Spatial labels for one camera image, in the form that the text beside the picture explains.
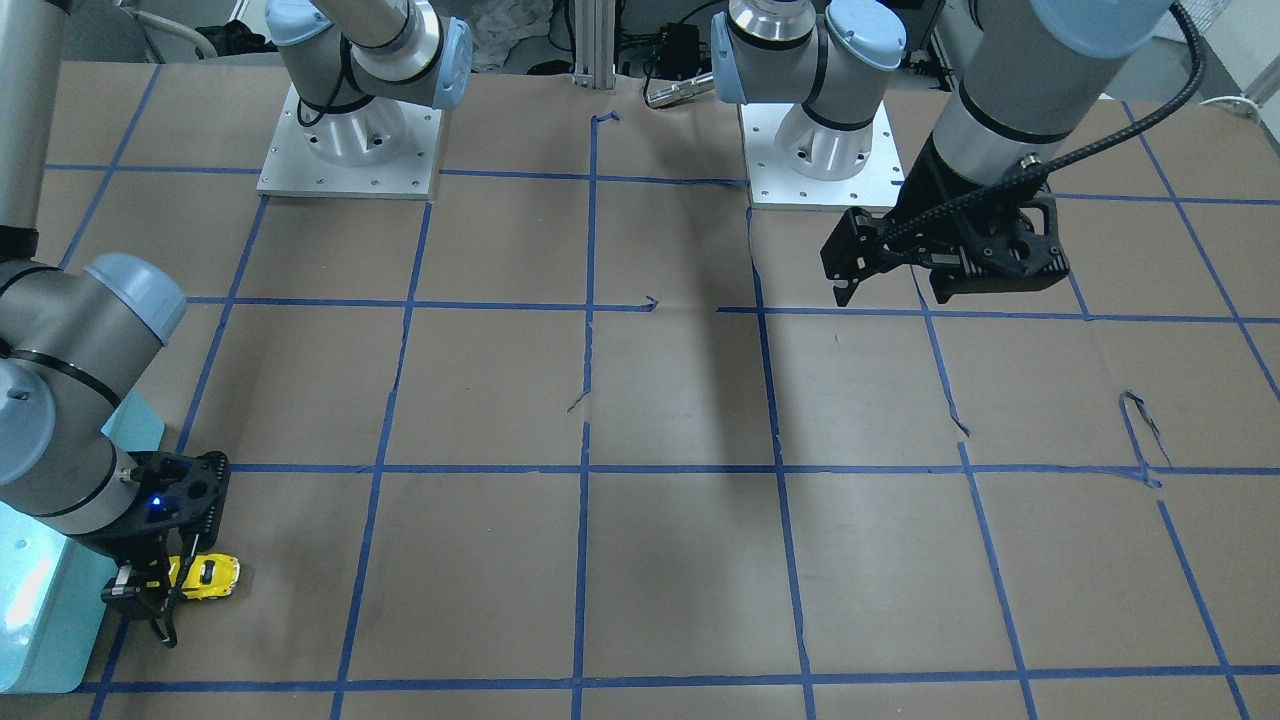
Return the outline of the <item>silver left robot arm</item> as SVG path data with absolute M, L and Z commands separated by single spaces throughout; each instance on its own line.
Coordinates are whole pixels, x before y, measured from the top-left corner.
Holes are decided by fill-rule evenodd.
M 975 1 L 980 42 L 882 217 L 844 211 L 820 250 L 835 301 L 873 275 L 931 273 L 934 299 L 1020 293 L 1070 275 L 1046 182 L 1056 170 L 1153 128 L 1184 106 L 1204 76 L 1204 41 L 1176 1 Z M 1129 58 L 1169 15 L 1189 76 L 1147 117 L 1061 154 Z M 731 1 L 710 23 L 716 94 L 723 102 L 783 104 L 782 152 L 819 179 L 855 173 L 873 143 L 908 32 L 878 1 Z

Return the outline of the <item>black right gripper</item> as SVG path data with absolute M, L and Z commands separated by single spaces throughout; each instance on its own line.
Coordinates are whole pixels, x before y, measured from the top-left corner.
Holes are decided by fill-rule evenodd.
M 137 493 L 131 506 L 105 528 L 76 541 L 120 565 L 100 600 L 124 619 L 147 621 L 166 648 L 178 644 L 177 602 L 206 600 L 206 552 L 218 530 L 230 483 L 230 461 L 221 451 L 200 456 L 132 452 L 138 466 L 125 487 Z M 180 552 L 168 556 L 177 529 Z M 142 564 L 141 561 L 152 561 Z

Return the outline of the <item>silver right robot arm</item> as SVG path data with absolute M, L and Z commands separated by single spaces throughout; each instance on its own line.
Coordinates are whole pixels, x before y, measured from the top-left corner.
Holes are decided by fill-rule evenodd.
M 216 537 L 224 454 L 128 451 L 104 433 L 188 301 L 155 265 L 38 263 L 37 214 L 69 1 L 3 4 L 3 502 L 109 557 L 106 606 L 174 647 L 173 615 Z M 472 73 L 470 24 L 430 1 L 270 1 L 291 77 L 269 196 L 425 199 L 442 114 Z

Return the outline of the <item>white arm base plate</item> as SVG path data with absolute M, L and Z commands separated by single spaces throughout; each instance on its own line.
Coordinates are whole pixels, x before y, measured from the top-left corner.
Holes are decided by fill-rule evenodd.
M 891 210 L 905 182 L 887 108 L 860 129 L 818 126 L 797 104 L 739 108 L 750 206 L 771 210 Z
M 433 197 L 448 111 L 375 97 L 305 127 L 310 108 L 289 88 L 256 190 L 274 197 Z

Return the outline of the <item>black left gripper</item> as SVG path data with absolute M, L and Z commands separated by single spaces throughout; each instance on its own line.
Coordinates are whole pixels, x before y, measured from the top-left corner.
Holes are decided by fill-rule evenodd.
M 1043 186 L 1029 179 L 940 215 L 940 208 L 982 186 L 952 169 L 928 138 L 886 220 L 849 208 L 820 249 L 836 305 L 846 307 L 863 281 L 891 272 L 896 259 L 931 269 L 941 304 L 964 293 L 1039 291 L 1066 279 L 1057 206 Z

